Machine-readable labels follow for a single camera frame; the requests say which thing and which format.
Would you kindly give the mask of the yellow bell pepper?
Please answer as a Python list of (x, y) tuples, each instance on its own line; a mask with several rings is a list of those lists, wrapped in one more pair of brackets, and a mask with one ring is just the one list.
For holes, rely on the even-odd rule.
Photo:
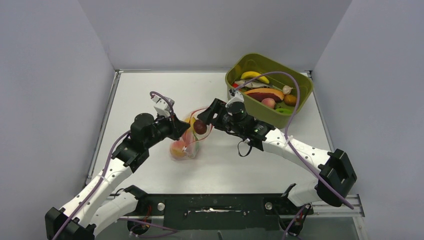
[(194, 123), (196, 118), (194, 116), (188, 116), (184, 121), (190, 125), (189, 130), (194, 132)]

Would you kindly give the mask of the dark purple plum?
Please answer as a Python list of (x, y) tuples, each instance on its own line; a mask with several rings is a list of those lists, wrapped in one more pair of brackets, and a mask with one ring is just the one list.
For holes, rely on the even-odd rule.
[(203, 121), (196, 119), (193, 123), (193, 129), (196, 134), (204, 135), (207, 132), (208, 127)]

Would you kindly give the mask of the peach fruit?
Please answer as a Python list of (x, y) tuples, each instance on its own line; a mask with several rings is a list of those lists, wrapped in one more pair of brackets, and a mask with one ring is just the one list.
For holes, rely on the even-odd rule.
[(169, 147), (169, 152), (175, 160), (184, 159), (187, 156), (186, 143), (181, 139), (172, 142)]

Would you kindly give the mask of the clear zip bag orange zipper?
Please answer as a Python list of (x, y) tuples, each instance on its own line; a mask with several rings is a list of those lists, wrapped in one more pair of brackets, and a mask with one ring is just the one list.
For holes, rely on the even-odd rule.
[(190, 127), (186, 130), (179, 140), (173, 141), (169, 146), (170, 156), (174, 160), (194, 159), (204, 141), (214, 128), (211, 124), (201, 125), (198, 115), (206, 110), (207, 107), (201, 107), (189, 112), (183, 119)]

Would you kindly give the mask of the watermelon slice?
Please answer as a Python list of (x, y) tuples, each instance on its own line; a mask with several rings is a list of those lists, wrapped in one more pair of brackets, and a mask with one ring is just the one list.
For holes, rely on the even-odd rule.
[(199, 149), (200, 142), (193, 131), (187, 130), (182, 136), (183, 141), (185, 142), (185, 152), (187, 158), (195, 158)]

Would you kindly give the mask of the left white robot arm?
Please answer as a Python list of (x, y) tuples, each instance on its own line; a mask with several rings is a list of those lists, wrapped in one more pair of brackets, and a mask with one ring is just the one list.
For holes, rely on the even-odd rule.
[(175, 114), (158, 118), (149, 113), (137, 115), (130, 129), (112, 145), (104, 168), (72, 200), (46, 213), (47, 238), (93, 240), (109, 225), (133, 212), (145, 195), (136, 186), (130, 186), (114, 200), (106, 199), (149, 157), (151, 147), (166, 138), (178, 140), (190, 126)]

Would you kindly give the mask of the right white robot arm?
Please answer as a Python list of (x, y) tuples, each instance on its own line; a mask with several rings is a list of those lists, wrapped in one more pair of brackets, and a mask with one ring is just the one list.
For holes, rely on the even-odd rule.
[(286, 213), (295, 213), (303, 205), (320, 201), (333, 207), (345, 205), (353, 209), (346, 197), (357, 176), (344, 151), (331, 152), (296, 140), (249, 115), (241, 101), (227, 104), (216, 98), (198, 118), (206, 125), (241, 138), (251, 148), (280, 156), (315, 176), (315, 180), (293, 183), (287, 188), (281, 199)]

